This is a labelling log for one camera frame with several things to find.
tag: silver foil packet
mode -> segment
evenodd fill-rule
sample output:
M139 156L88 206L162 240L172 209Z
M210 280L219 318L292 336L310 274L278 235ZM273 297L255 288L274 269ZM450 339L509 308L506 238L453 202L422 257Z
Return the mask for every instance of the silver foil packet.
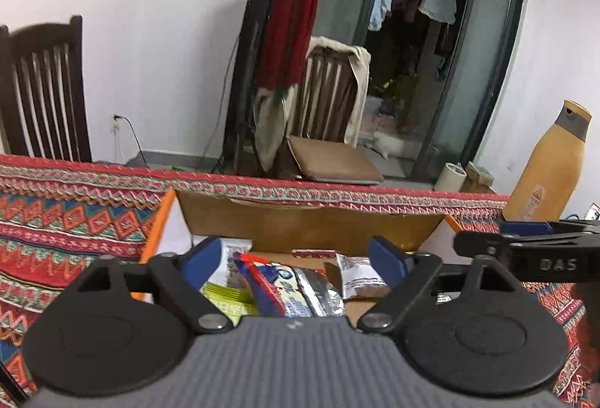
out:
M315 317L341 317L346 314L340 293L325 275L305 267L294 267L293 270Z

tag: chair backrest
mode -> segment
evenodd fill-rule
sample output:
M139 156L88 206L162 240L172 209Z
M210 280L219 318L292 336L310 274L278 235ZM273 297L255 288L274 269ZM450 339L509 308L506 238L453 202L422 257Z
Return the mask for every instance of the chair backrest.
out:
M0 26L0 112L12 154L91 162L80 15L10 34Z
M348 56L323 47L308 55L287 135L344 141L358 91Z

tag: red geometric fabric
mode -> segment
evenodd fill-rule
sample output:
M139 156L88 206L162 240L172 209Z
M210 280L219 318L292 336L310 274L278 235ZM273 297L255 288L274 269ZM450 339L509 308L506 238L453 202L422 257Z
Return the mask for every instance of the red geometric fabric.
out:
M60 291L100 254L135 261L169 188L281 204L372 213L442 214L466 230L496 231L506 196L373 189L192 172L0 156L0 361L35 385L19 352L23 334ZM590 373L575 335L584 308L570 285L525 285L564 327L570 353L554 392L590 407ZM3 392L0 406L13 406Z

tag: yellow bottle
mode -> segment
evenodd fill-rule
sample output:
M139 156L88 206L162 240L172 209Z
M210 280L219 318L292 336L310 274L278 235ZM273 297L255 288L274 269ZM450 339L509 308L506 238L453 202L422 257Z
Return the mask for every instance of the yellow bottle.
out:
M570 100L533 149L502 214L509 221L558 220L579 181L592 116Z

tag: metal screw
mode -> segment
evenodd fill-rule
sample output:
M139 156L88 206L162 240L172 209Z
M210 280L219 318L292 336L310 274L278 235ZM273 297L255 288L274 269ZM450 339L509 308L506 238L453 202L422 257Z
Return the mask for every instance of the metal screw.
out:
M369 328L385 328L392 323L392 317L387 313L367 313L362 317L362 323Z
M227 317L220 313L207 313L198 318L198 325L206 330L220 330L227 325Z

